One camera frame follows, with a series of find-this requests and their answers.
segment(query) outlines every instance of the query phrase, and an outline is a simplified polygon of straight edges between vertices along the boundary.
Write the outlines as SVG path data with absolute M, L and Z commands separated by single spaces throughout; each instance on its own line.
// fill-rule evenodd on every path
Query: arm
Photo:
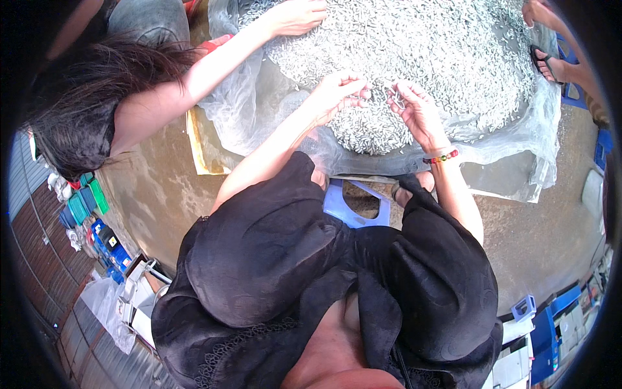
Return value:
M 268 10 L 218 50 L 197 61 L 179 82 L 165 82 L 124 99 L 114 112 L 111 156 L 128 150 L 184 114 L 249 55 L 278 35 L 302 35 L 327 16 L 326 2 L 288 0 Z
M 56 59 L 77 40 L 93 16 L 100 10 L 103 2 L 104 0 L 82 0 L 56 35 L 52 47 L 45 54 L 48 61 Z
M 371 84 L 349 71 L 326 76 L 302 105 L 226 178 L 218 191 L 210 214 L 237 193 L 258 182 L 274 177 L 317 126 L 328 123 L 345 106 L 366 106 L 354 95 L 369 98 Z
M 389 99 L 391 111 L 400 114 L 423 151 L 434 155 L 435 152 L 450 146 L 432 97 L 423 88 L 410 81 L 400 81 L 395 87 L 404 97 L 406 109 L 400 109 L 392 99 Z M 432 164 L 432 175 L 440 206 L 458 220 L 482 245 L 484 227 L 480 210 L 462 177 L 458 159 L 452 158 L 440 164 Z

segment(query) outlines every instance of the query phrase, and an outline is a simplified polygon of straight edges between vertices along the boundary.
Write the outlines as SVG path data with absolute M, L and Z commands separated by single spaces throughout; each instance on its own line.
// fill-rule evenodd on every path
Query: corrugated metal wall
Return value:
M 15 134 L 9 160 L 9 220 L 13 221 L 30 193 L 47 181 L 50 169 L 32 160 L 28 135 Z
M 76 387 L 176 388 L 160 360 L 136 342 L 122 353 L 82 299 L 76 301 L 57 343 L 65 373 Z
M 58 221 L 63 207 L 56 193 L 40 184 L 11 222 L 9 244 L 16 255 L 16 270 L 26 296 L 37 312 L 60 331 L 63 314 L 74 302 L 80 283 L 89 276 L 95 260 L 76 252 Z

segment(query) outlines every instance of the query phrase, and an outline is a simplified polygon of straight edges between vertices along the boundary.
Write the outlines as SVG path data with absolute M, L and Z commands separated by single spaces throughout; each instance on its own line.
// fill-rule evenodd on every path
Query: beaded bracelet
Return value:
M 457 157 L 458 156 L 458 149 L 454 149 L 451 152 L 448 152 L 446 154 L 443 154 L 441 156 L 438 157 L 433 157 L 433 158 L 424 158 L 424 164 L 440 164 L 443 161 L 446 161 L 448 159 L 451 159 L 453 157 Z

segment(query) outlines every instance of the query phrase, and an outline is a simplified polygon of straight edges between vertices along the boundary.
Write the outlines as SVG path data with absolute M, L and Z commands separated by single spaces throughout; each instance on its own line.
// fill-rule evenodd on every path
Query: hand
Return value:
M 560 24 L 563 23 L 546 0 L 529 0 L 522 7 L 522 18 L 529 27 L 533 27 L 534 22 L 538 22 L 553 31 L 558 31 Z
M 372 85 L 351 70 L 342 70 L 324 77 L 309 97 L 302 103 L 303 110 L 311 117 L 313 127 L 331 121 L 337 112 L 347 106 L 369 106 L 359 98 L 371 98 Z
M 399 80 L 393 85 L 393 89 L 402 95 L 405 109 L 395 104 L 392 98 L 395 94 L 391 90 L 387 103 L 391 106 L 391 111 L 402 117 L 424 152 L 433 153 L 451 145 L 440 122 L 434 99 L 422 87 L 412 81 Z
M 272 36 L 302 35 L 317 27 L 328 16 L 325 0 L 287 0 L 261 16 Z

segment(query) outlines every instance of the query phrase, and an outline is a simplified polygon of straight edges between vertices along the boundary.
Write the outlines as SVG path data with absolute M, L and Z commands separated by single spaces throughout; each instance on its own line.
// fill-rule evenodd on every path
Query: blue plastic basket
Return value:
M 58 220 L 66 229 L 71 229 L 76 226 L 76 221 L 73 218 L 72 212 L 69 209 L 69 205 L 65 205 L 58 215 Z
M 93 196 L 93 192 L 90 188 L 82 188 L 78 191 L 82 201 L 84 201 L 84 205 L 88 213 L 91 213 L 95 208 L 97 208 L 97 201 L 95 201 L 95 196 Z

